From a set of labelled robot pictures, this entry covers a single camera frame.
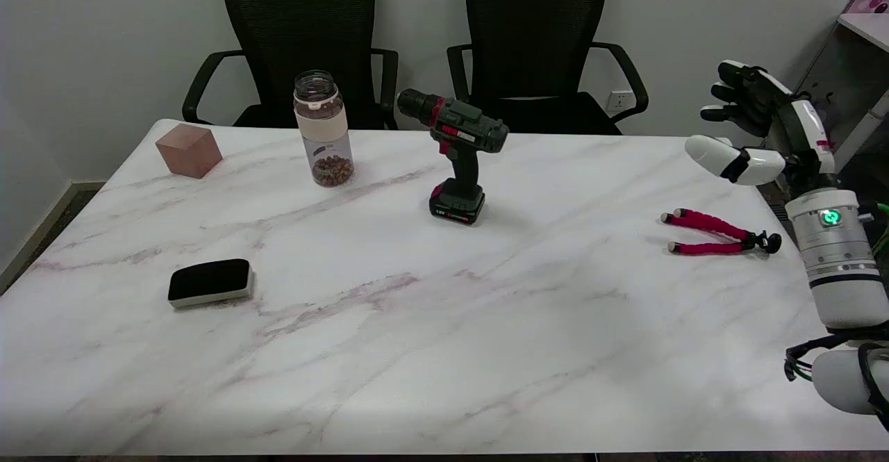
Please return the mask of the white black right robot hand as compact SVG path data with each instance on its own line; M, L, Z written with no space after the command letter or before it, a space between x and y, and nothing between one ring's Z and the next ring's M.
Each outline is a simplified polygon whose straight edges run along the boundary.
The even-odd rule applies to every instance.
M836 186L836 162L812 97L796 94L764 67L723 60L711 95L720 106L704 106L709 122L731 122L771 148L737 147L727 139L692 135L686 154L709 173L737 185L759 186L783 176L794 192Z

